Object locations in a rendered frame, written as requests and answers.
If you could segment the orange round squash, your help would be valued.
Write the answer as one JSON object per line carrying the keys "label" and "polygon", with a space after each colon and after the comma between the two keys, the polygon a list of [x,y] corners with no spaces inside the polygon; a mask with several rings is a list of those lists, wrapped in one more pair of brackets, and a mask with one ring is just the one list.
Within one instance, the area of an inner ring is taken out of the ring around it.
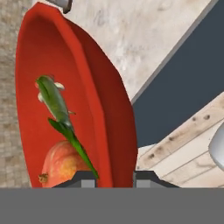
{"label": "orange round squash", "polygon": [[60,141],[47,152],[38,181],[44,188],[52,188],[71,180],[77,171],[89,170],[77,150],[67,140]]}

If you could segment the dark grey counter cabinet side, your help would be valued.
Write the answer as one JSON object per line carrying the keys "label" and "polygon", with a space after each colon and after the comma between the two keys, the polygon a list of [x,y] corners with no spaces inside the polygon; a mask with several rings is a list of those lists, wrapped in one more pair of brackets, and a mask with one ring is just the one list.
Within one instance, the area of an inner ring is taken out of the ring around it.
{"label": "dark grey counter cabinet side", "polygon": [[224,91],[224,0],[133,103],[137,145],[156,144]]}

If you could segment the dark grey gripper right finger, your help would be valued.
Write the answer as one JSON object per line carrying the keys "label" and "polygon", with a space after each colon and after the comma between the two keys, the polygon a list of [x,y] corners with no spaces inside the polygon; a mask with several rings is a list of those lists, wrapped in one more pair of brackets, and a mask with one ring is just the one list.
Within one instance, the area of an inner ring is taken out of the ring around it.
{"label": "dark grey gripper right finger", "polygon": [[177,185],[160,179],[154,171],[134,171],[133,186],[135,188],[178,188]]}

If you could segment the grey metal stool leg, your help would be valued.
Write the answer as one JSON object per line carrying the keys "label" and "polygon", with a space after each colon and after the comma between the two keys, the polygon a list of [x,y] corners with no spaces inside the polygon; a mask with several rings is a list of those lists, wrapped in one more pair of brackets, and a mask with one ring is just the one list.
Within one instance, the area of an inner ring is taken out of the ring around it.
{"label": "grey metal stool leg", "polygon": [[59,6],[64,14],[67,14],[71,8],[73,0],[46,0],[47,2]]}

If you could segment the red bowl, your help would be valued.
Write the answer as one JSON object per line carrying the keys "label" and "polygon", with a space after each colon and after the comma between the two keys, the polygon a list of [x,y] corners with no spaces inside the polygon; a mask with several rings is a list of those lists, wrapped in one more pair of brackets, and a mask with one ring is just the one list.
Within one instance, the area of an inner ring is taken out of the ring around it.
{"label": "red bowl", "polygon": [[62,135],[47,121],[35,80],[42,74],[64,85],[75,133],[99,173],[100,187],[131,187],[137,134],[122,78],[95,40],[50,5],[24,15],[17,38],[17,116],[31,185],[40,185],[47,151]]}

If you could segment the grey round metal object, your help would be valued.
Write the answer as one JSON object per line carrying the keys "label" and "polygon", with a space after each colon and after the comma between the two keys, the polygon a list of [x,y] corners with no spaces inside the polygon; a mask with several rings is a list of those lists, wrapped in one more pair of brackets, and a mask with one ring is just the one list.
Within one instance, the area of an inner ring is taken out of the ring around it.
{"label": "grey round metal object", "polygon": [[216,165],[224,171],[224,123],[214,133],[208,150]]}

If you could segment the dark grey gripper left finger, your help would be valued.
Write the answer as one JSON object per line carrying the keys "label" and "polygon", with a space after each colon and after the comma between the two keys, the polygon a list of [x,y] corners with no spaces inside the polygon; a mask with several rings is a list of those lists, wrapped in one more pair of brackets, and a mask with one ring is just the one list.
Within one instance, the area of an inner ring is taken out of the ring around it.
{"label": "dark grey gripper left finger", "polygon": [[91,171],[77,171],[72,179],[58,184],[57,187],[96,188],[97,181]]}

